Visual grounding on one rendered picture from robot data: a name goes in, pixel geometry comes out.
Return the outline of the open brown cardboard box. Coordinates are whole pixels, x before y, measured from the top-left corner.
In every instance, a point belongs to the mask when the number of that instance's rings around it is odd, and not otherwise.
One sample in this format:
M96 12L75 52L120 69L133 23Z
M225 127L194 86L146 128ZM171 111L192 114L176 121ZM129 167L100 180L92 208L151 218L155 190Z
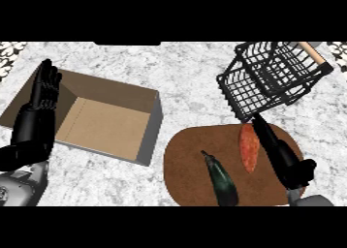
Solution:
M60 74L55 142L148 165L163 118L158 92L66 70Z

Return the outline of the dark green eggplant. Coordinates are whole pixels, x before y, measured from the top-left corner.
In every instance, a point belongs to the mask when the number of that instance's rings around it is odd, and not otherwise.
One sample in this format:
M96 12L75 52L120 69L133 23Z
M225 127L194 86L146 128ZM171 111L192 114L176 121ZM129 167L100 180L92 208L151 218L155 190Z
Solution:
M216 202L219 206L235 206L238 204L238 192L234 181L213 155L200 151L204 157Z

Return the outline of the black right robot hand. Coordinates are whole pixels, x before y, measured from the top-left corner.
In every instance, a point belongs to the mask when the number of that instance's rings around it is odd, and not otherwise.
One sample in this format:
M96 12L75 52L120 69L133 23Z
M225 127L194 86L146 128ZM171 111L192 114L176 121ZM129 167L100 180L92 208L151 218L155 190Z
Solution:
M314 179L315 161L297 159L287 143L278 139L268 122L257 113L253 114L251 127L282 187L287 190L306 187Z

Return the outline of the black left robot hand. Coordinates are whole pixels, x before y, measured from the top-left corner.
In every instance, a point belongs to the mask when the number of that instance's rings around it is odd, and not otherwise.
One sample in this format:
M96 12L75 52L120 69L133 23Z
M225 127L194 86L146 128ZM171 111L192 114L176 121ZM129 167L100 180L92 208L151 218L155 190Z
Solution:
M55 143L62 74L44 59L37 67L28 102L20 106L10 144L0 147L0 171L15 171L49 159Z

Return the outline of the orange sweet potato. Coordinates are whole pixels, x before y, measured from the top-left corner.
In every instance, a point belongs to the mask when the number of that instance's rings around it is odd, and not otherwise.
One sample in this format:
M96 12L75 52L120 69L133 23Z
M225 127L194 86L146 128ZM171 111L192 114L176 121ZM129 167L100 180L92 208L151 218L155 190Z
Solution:
M247 173L253 173L259 152L259 139L250 124L243 124L238 131L238 154Z

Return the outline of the brown oval cutting board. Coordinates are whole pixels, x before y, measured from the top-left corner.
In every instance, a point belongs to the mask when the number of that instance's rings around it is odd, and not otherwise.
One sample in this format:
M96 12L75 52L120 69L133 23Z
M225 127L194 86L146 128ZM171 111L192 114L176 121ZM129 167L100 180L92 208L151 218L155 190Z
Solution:
M183 129L167 142L163 178L167 192L182 206L216 205L204 157L213 155L235 183L241 206L285 205L285 190L278 182L263 148L259 148L253 173L247 173L238 155L240 124Z

